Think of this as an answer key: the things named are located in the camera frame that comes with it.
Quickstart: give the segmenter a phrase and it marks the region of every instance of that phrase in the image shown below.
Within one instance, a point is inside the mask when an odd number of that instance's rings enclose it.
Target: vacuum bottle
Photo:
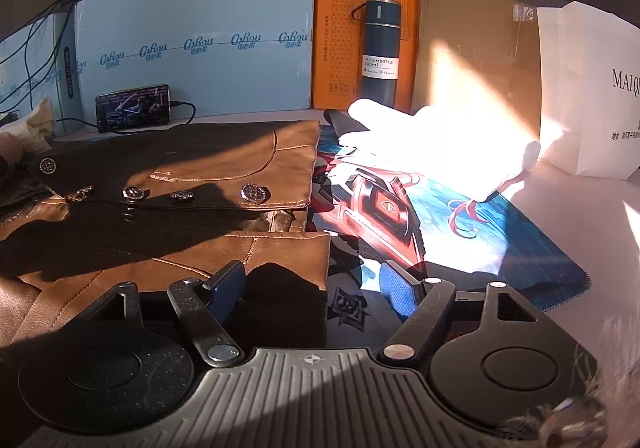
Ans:
[[[391,0],[368,0],[353,11],[353,16],[363,6],[360,96],[393,107],[398,84],[401,6]]]

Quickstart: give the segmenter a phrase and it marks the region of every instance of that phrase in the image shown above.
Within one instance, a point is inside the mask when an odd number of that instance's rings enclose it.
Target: smartphone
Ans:
[[[98,132],[166,125],[171,120],[169,86],[156,85],[95,98]]]

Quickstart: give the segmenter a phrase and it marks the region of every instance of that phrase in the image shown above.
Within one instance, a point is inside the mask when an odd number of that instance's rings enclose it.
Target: ribbed black surface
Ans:
[[[410,370],[365,349],[258,350],[214,369],[185,405],[155,425],[110,437],[40,428],[23,448],[489,448],[431,401]]]

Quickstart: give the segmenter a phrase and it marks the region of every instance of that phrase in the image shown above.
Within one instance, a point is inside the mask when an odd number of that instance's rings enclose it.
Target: jacket button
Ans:
[[[171,197],[177,199],[178,201],[188,201],[193,199],[193,194],[191,192],[187,192],[186,190],[177,190],[175,192],[171,192]]]
[[[130,201],[139,201],[140,199],[145,198],[145,193],[141,188],[137,186],[127,186],[122,191],[122,196],[124,199],[128,199]]]
[[[84,201],[87,197],[89,197],[89,194],[91,194],[93,189],[93,186],[85,186],[84,188],[77,190],[73,195],[70,195],[69,199],[71,199],[72,201]]]
[[[54,173],[56,171],[56,162],[50,157],[45,157],[38,165],[38,168],[42,173]]]
[[[240,197],[249,203],[262,204],[267,200],[267,191],[257,184],[245,184],[240,190]]]

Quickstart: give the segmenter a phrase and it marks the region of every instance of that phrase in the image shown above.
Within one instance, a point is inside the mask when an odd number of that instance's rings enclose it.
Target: cardboard box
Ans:
[[[86,120],[101,94],[168,84],[196,116],[306,109],[314,0],[83,0]],[[172,108],[172,119],[191,108]]]
[[[316,0],[313,101],[316,109],[347,110],[358,99],[363,24],[351,17],[366,0]],[[408,112],[414,89],[418,0],[402,5],[402,34],[395,108]]]
[[[540,37],[536,9],[513,0],[420,0],[412,112],[453,112],[456,132],[508,121],[540,138]]]
[[[69,14],[65,26],[66,20],[66,12],[52,14],[44,20],[37,21],[33,29],[32,25],[28,25],[0,42],[0,62],[2,62],[25,43],[31,31],[32,35],[26,48],[27,64],[32,77],[33,107],[37,106],[43,98],[50,98],[56,120],[83,118],[76,74],[74,13]],[[59,50],[54,54],[54,47],[59,39]],[[0,119],[4,119],[7,123],[24,118],[31,113],[29,83],[24,66],[24,48],[0,64],[0,102]],[[66,136],[81,126],[82,123],[77,121],[61,121],[55,125],[54,134]]]

